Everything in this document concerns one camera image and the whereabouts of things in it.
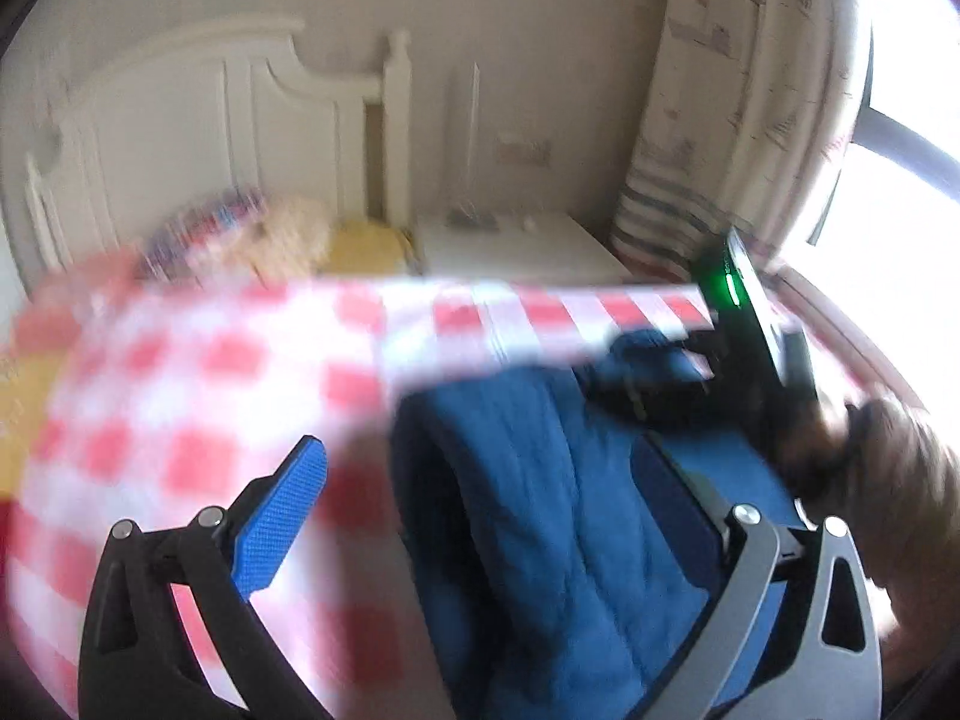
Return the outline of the person's right hand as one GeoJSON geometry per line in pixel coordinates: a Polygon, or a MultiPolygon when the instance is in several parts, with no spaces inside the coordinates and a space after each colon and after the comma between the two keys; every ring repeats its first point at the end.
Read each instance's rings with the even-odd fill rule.
{"type": "Polygon", "coordinates": [[[812,522],[850,527],[862,569],[895,617],[885,688],[926,671],[958,634],[958,450],[896,398],[802,406],[771,461],[812,522]]]}

